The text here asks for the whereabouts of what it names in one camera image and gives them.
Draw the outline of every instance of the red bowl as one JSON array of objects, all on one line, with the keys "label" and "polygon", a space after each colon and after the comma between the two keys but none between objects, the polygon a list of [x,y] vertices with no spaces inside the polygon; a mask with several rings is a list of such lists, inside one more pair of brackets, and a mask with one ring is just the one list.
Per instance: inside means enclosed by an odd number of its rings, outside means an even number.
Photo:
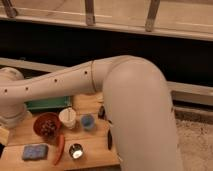
[{"label": "red bowl", "polygon": [[[47,121],[51,121],[55,125],[52,136],[44,135],[44,133],[42,132],[43,125],[46,124]],[[46,112],[36,119],[33,125],[33,130],[37,135],[43,138],[54,138],[58,135],[60,127],[61,122],[58,118],[58,115],[53,112]]]}]

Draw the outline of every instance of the glass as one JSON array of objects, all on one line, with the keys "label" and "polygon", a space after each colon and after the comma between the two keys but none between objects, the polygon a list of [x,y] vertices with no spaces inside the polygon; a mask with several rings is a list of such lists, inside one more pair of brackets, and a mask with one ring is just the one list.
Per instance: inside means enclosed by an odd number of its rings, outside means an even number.
[{"label": "glass", "polygon": [[97,23],[144,26],[150,0],[94,0]]},{"label": "glass", "polygon": [[20,16],[85,22],[84,0],[11,0]]},{"label": "glass", "polygon": [[4,11],[4,6],[3,6],[2,2],[0,1],[0,16],[1,15],[5,16],[5,11]]},{"label": "glass", "polygon": [[158,10],[155,28],[213,33],[213,1],[164,0]]}]

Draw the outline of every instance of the wooden table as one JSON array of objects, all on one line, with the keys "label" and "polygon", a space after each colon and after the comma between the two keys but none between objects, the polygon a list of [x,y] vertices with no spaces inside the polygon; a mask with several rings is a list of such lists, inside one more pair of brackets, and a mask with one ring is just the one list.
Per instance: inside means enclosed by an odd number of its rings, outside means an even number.
[{"label": "wooden table", "polygon": [[[0,160],[0,170],[15,171],[55,171],[91,168],[99,166],[117,165],[116,149],[107,148],[107,121],[97,118],[97,112],[102,104],[102,94],[77,95],[73,98],[73,108],[77,111],[78,124],[74,130],[62,127],[61,132],[65,135],[65,149],[57,166],[52,164],[57,147],[49,146],[47,160],[23,161],[21,159],[23,148],[26,144],[44,143],[42,138],[33,131],[33,123],[36,117],[25,119],[20,125],[11,131],[11,138],[4,148]],[[79,124],[83,114],[92,113],[95,117],[96,127],[91,132],[85,132]],[[78,160],[72,160],[69,156],[69,147],[74,143],[80,143],[84,148],[84,155]]]}]

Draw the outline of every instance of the white cup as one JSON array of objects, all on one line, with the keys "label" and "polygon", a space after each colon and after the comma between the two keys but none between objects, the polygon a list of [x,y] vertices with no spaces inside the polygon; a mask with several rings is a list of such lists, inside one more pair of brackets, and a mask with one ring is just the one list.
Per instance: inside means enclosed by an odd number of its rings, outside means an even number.
[{"label": "white cup", "polygon": [[68,129],[73,129],[76,124],[76,111],[71,107],[63,109],[59,113],[59,119]]}]

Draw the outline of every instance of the sponge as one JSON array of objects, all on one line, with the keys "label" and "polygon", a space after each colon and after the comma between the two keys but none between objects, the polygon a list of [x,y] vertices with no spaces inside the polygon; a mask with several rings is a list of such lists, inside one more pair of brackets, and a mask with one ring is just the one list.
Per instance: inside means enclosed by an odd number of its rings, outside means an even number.
[{"label": "sponge", "polygon": [[27,145],[24,147],[22,160],[41,160],[46,159],[48,153],[48,146],[45,144],[40,145]]}]

